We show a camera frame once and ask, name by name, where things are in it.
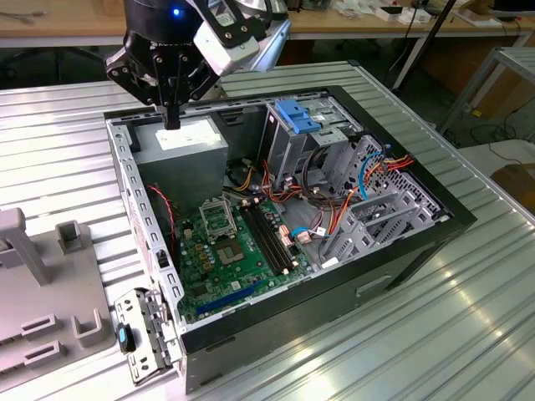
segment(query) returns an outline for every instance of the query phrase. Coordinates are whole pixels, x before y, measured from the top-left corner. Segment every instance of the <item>yellow wire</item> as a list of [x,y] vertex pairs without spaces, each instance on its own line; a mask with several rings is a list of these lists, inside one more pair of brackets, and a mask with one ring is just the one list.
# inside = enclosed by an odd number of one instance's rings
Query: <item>yellow wire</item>
[[247,174],[247,178],[245,179],[245,182],[243,183],[243,185],[238,186],[237,188],[234,188],[234,189],[239,192],[246,190],[249,184],[251,183],[251,178],[252,178],[252,167],[249,167],[249,173]]

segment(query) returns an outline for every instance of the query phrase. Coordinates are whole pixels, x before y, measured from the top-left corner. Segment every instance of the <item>blue connector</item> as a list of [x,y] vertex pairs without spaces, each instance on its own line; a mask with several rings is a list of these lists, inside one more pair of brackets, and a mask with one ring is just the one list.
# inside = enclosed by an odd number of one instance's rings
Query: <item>blue connector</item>
[[261,282],[262,280],[255,282],[249,287],[242,288],[241,290],[233,292],[232,294],[228,294],[224,297],[221,297],[215,301],[205,303],[204,305],[200,305],[199,307],[196,308],[196,313],[197,315],[200,315],[201,313],[211,312],[214,309],[218,309],[219,307],[224,307],[231,302],[237,301],[238,299],[248,297],[254,293],[255,288],[258,287],[258,285],[260,285]]

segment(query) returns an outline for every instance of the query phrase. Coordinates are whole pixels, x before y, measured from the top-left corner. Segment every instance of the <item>aluminum table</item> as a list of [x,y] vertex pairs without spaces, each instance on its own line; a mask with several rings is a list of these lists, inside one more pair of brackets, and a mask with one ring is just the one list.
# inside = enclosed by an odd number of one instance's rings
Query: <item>aluminum table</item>
[[[535,393],[533,218],[373,77],[348,63],[233,74],[228,95],[340,84],[478,218],[409,282],[186,397],[177,373],[134,388],[119,346],[1,399],[517,399]],[[30,234],[90,225],[113,301],[148,284],[102,112],[138,104],[112,83],[0,93],[0,207]]]
[[[497,66],[497,68],[492,75],[496,72],[501,74],[505,68],[508,68],[524,79],[535,84],[535,48],[495,48],[489,53],[487,58],[485,58],[481,67],[476,71],[457,98],[457,101],[451,106],[444,122],[438,128],[439,132],[444,134],[446,130],[450,128],[451,124],[459,116],[459,112],[464,108],[468,99],[476,92],[491,72],[491,69],[495,66]],[[487,80],[481,87],[480,92],[488,92],[494,82],[496,82],[496,80]],[[478,103],[479,99],[474,99],[472,102],[472,104]]]

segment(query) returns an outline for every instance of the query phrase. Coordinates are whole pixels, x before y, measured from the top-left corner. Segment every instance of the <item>blue drive bay latch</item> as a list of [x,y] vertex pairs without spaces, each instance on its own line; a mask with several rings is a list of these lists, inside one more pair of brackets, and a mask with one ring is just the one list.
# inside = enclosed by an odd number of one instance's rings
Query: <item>blue drive bay latch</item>
[[308,117],[308,111],[295,100],[279,100],[275,106],[296,134],[307,134],[321,129],[321,125]]

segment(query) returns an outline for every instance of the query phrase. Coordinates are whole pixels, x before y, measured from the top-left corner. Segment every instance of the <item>sticker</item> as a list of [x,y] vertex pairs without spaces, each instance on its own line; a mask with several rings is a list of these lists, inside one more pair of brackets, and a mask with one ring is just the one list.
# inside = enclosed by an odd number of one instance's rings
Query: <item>sticker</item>
[[221,142],[221,135],[214,131],[207,119],[183,124],[180,129],[160,129],[156,132],[156,138],[162,150]]
[[323,269],[327,268],[327,267],[331,267],[331,266],[334,266],[335,264],[337,264],[339,261],[336,257],[332,257],[331,259],[329,259],[328,261],[326,261],[323,265],[321,265],[321,267]]
[[318,227],[318,229],[316,230],[316,234],[318,236],[325,236],[325,232],[326,230],[323,227]]

